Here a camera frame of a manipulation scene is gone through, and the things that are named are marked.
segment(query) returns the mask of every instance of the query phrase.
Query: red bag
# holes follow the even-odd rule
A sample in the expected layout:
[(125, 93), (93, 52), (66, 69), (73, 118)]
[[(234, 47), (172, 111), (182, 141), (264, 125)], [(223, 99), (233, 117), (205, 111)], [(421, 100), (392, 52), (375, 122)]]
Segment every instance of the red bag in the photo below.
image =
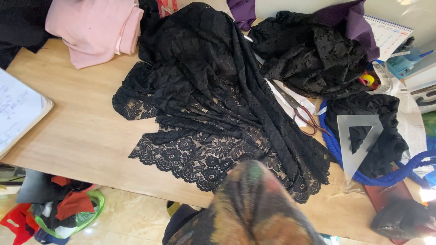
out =
[[(30, 206), (30, 203), (17, 204), (0, 221), (0, 225), (8, 227), (16, 235), (12, 245), (21, 245), (27, 242), (39, 229), (32, 213), (28, 211)], [(15, 226), (8, 220), (12, 220), (18, 226)]]

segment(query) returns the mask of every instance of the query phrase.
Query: person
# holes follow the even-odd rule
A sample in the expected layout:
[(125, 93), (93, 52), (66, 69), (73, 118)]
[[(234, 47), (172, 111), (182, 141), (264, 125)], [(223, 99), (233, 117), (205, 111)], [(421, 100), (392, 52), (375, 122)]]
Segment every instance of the person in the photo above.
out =
[(163, 245), (325, 245), (295, 201), (259, 161), (238, 164), (208, 209), (167, 203)]

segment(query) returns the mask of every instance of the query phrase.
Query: table surface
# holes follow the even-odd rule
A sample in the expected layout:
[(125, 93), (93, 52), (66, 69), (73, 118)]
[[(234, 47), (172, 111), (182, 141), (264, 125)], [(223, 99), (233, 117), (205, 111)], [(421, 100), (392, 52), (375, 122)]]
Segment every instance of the table surface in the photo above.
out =
[[(142, 134), (158, 129), (154, 118), (127, 121), (112, 107), (112, 96), (137, 61), (137, 54), (116, 55), (108, 63), (77, 70), (61, 40), (50, 39), (37, 54), (21, 49), (7, 71), (50, 98), (54, 107), (2, 162), (207, 207), (211, 192), (202, 192), (195, 184), (176, 179), (156, 166), (127, 158)], [(315, 138), (324, 143), (320, 133)], [(316, 230), (391, 244), (369, 228), (375, 211), (362, 186), (346, 186), (344, 173), (335, 163), (330, 167), (329, 182), (306, 204), (299, 205)], [(420, 200), (419, 186), (409, 180), (406, 183)]]

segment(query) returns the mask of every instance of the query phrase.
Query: black velvet fabric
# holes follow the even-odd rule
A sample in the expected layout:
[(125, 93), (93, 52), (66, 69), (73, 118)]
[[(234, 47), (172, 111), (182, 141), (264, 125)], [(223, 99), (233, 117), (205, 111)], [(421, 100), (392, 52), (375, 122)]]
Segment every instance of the black velvet fabric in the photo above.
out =
[(112, 102), (128, 120), (157, 116), (160, 130), (144, 134), (130, 158), (202, 191), (215, 191), (246, 159), (264, 162), (298, 202), (328, 183), (334, 157), (277, 103), (228, 15), (192, 3), (146, 36), (145, 62), (135, 64)]
[(263, 59), (264, 78), (282, 81), (294, 92), (317, 99), (339, 99), (370, 88), (356, 81), (368, 59), (364, 46), (311, 14), (280, 11), (254, 26), (249, 37)]
[[(327, 102), (326, 124), (339, 141), (336, 117), (338, 115), (379, 114), (383, 132), (369, 150), (359, 171), (370, 178), (392, 172), (392, 161), (401, 160), (409, 149), (406, 141), (397, 131), (397, 112), (400, 100), (390, 95), (370, 95), (362, 92), (350, 97)], [(355, 153), (368, 135), (370, 126), (350, 127), (351, 149)]]
[(49, 37), (45, 18), (52, 0), (0, 0), (0, 68), (6, 70), (21, 47), (36, 53)]

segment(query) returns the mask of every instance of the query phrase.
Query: black lace fabric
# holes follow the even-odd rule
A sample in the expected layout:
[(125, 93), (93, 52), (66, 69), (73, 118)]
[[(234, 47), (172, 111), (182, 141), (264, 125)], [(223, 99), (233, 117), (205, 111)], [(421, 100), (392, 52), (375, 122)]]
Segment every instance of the black lace fabric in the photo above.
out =
[(265, 163), (305, 203), (328, 184), (330, 152), (304, 135), (263, 80), (233, 20), (204, 3), (160, 19), (112, 99), (128, 120), (156, 117), (129, 155), (215, 192), (247, 159)]
[(312, 14), (280, 11), (254, 26), (249, 37), (265, 60), (265, 78), (305, 97), (339, 99), (371, 90), (356, 81), (368, 65), (365, 47), (346, 38), (345, 28), (321, 25)]

